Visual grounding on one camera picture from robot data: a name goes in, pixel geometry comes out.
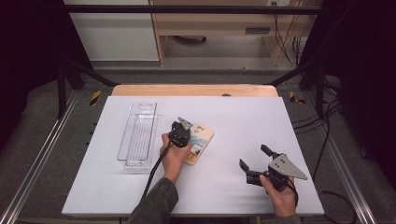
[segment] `white cabinet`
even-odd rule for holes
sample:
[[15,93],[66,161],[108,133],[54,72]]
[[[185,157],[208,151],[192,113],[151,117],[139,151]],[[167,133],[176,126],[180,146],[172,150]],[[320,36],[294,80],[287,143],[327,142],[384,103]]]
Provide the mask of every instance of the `white cabinet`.
[[[147,0],[64,0],[67,5],[148,5]],[[71,13],[91,61],[159,61],[151,15]]]

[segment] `hand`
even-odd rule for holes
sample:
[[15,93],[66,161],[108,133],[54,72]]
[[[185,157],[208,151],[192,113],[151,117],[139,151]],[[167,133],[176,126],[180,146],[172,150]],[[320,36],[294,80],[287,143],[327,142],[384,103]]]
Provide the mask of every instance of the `hand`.
[[[161,153],[163,153],[163,150],[169,144],[168,133],[163,133],[162,138],[163,146],[160,150]],[[170,179],[174,184],[176,184],[178,176],[181,173],[181,169],[183,168],[184,160],[186,160],[190,149],[190,143],[188,143],[186,147],[171,146],[169,148],[165,157],[163,157],[163,169],[165,170],[165,175],[163,177]]]
[[[291,189],[285,187],[283,191],[278,192],[274,188],[271,181],[269,181],[263,175],[260,175],[260,181],[262,182],[262,186],[265,188],[271,198],[275,210],[275,215],[277,217],[291,217],[296,215],[295,197],[294,192]],[[294,178],[289,177],[289,181],[294,183]]]

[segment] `white table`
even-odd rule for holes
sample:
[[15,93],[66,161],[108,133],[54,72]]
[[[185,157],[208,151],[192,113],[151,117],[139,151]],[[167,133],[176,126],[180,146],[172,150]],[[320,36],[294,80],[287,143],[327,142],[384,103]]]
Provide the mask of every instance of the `white table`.
[[[280,97],[217,96],[110,96],[92,141],[71,188],[63,214],[74,217],[127,217],[140,201],[149,175],[131,175],[117,160],[122,134],[132,102],[158,103],[159,121],[155,148],[162,145],[181,116],[203,123],[215,134],[193,166],[185,165],[177,182],[179,202],[174,216],[253,217],[272,214],[273,206],[263,188],[248,185],[239,167],[242,159],[251,170],[265,171],[272,160],[261,144],[286,153],[308,180],[295,180],[301,216],[324,214],[304,157]],[[158,158],[158,151],[152,165]],[[163,176],[160,166],[151,184]]]

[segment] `gray floor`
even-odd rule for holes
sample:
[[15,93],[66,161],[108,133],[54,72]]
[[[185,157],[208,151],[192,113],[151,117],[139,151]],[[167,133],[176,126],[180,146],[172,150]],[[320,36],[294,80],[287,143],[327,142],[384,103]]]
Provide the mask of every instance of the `gray floor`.
[[[130,64],[122,68],[99,63],[97,72],[121,83],[248,83],[262,84],[282,76],[293,65],[284,59],[278,67],[270,64],[268,54],[259,38],[209,37],[206,43],[194,40],[171,39],[164,67],[139,64],[131,70]],[[45,162],[41,174],[19,213],[19,223],[61,223],[78,220],[61,214],[66,192],[71,188],[85,150],[99,120],[106,96],[112,88],[85,77],[86,87],[78,94],[77,104],[64,125],[57,143]],[[290,120],[306,119],[313,115],[308,104],[290,101],[290,91],[297,99],[305,99],[311,92],[300,92],[296,77],[277,87],[284,98]],[[96,105],[89,105],[92,95],[101,90]],[[326,91],[325,100],[335,97]],[[43,146],[57,115],[56,83],[37,88],[29,94],[28,106],[21,122],[0,152],[0,211],[5,211],[18,191],[23,179]],[[296,131],[297,138],[311,174],[314,171],[323,138],[316,128],[308,133]],[[396,193],[380,172],[375,161],[363,159],[359,143],[340,113],[331,116],[331,135],[347,166],[355,177],[364,199],[378,223],[396,223]],[[318,169],[317,187],[348,197],[328,150]],[[352,220],[349,206],[339,198],[320,195],[326,215],[340,223]],[[118,223],[116,218],[87,219],[81,223],[107,221]],[[183,223],[207,223],[208,220],[186,219]],[[232,223],[229,220],[212,220],[215,223]],[[304,223],[330,223],[322,216],[305,217]]]

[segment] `transparent plastic tray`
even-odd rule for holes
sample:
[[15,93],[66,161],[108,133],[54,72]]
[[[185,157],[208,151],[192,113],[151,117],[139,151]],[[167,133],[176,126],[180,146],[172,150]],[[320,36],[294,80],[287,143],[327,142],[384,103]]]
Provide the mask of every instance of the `transparent plastic tray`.
[[157,121],[157,103],[132,103],[118,156],[119,161],[125,161],[125,170],[136,173],[150,170]]

